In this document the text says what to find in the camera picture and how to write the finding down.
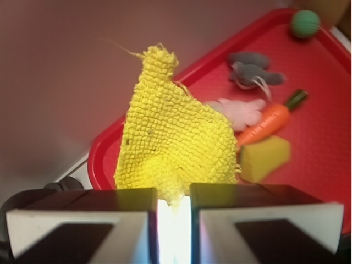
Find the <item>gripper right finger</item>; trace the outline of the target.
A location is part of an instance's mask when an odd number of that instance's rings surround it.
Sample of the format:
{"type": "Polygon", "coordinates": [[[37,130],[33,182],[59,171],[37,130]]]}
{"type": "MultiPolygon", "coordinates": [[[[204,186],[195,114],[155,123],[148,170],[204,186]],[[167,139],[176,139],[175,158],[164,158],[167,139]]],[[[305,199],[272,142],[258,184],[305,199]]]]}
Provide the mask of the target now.
{"type": "Polygon", "coordinates": [[[192,263],[343,263],[344,206],[288,185],[190,186],[192,263]]]}

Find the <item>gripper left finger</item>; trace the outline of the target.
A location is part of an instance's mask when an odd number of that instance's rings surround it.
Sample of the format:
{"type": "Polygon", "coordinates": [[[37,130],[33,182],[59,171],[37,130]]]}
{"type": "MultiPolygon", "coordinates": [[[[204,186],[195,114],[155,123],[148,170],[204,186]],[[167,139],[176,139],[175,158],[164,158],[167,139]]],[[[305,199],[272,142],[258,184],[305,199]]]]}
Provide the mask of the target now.
{"type": "Polygon", "coordinates": [[[157,263],[155,188],[57,192],[6,213],[11,263],[157,263]]]}

